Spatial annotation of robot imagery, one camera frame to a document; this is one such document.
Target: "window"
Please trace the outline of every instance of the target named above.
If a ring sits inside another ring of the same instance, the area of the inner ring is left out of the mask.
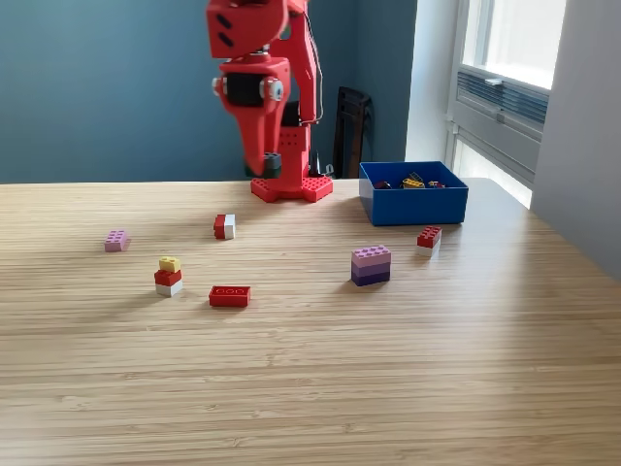
[[[533,190],[509,175],[467,143],[458,140],[455,148],[455,174],[460,178],[487,178],[499,184],[527,209],[531,208]]]
[[[566,1],[460,0],[447,113],[453,170],[466,141],[532,187]]]
[[[462,63],[550,89],[567,0],[471,0]]]

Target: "red lego brick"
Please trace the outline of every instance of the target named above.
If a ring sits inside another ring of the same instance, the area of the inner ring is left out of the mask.
[[[249,303],[249,286],[214,286],[210,293],[213,308],[245,308]]]
[[[224,220],[226,216],[217,216],[215,218],[215,222],[213,223],[213,235],[217,240],[224,240]]]
[[[162,286],[172,286],[181,280],[181,270],[176,273],[168,272],[166,270],[158,270],[155,272],[155,284],[161,284]]]
[[[438,226],[427,226],[418,236],[416,244],[422,248],[432,249],[442,234],[442,229]]]
[[[215,218],[215,222],[213,223],[213,230],[222,228],[222,231],[224,231],[224,219],[226,219],[226,216],[217,216]]]

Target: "stacked lego bricks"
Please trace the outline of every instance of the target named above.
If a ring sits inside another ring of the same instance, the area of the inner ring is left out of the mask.
[[[235,239],[235,216],[217,216],[213,223],[213,235],[217,240]]]
[[[351,280],[358,286],[388,282],[392,254],[385,246],[362,248],[351,253]]]
[[[159,270],[155,272],[155,290],[157,294],[172,298],[182,288],[180,260],[174,257],[162,257],[159,259]]]
[[[427,226],[416,239],[416,252],[427,257],[433,256],[440,249],[442,229]]]

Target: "window blind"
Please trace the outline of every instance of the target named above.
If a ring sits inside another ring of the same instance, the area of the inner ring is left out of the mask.
[[[464,92],[469,92],[501,108],[521,117],[545,123],[548,96],[515,84],[503,82],[487,83],[484,78],[473,73],[460,71],[457,74],[457,86]]]

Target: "flat red lego plate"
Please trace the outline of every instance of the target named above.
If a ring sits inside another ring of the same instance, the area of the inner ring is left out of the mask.
[[[427,226],[418,236],[416,244],[422,248],[433,248],[442,234],[442,229],[438,226]]]
[[[210,293],[213,308],[245,308],[250,304],[249,286],[214,286]]]

